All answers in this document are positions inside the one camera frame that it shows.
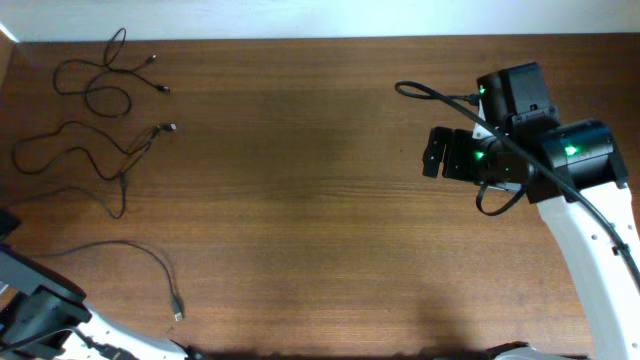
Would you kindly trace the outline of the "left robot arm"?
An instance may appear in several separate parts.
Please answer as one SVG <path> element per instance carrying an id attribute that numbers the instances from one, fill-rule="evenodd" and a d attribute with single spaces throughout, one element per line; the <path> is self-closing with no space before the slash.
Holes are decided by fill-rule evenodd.
<path id="1" fill-rule="evenodd" d="M 155 339 L 101 316 L 64 276 L 1 244 L 1 290 L 16 294 L 1 310 L 3 359 L 197 360 L 191 346 Z"/>

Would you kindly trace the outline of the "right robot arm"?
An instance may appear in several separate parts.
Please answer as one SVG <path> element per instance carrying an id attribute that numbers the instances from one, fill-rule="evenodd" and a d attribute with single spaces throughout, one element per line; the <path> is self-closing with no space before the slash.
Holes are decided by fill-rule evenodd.
<path id="1" fill-rule="evenodd" d="M 435 127 L 423 173 L 512 193 L 538 208 L 566 261 L 600 359 L 639 356 L 639 235 L 628 170 L 610 129 L 597 119 L 564 125 L 541 67 L 528 63 L 477 79 L 468 96 L 416 84 L 475 123 Z"/>

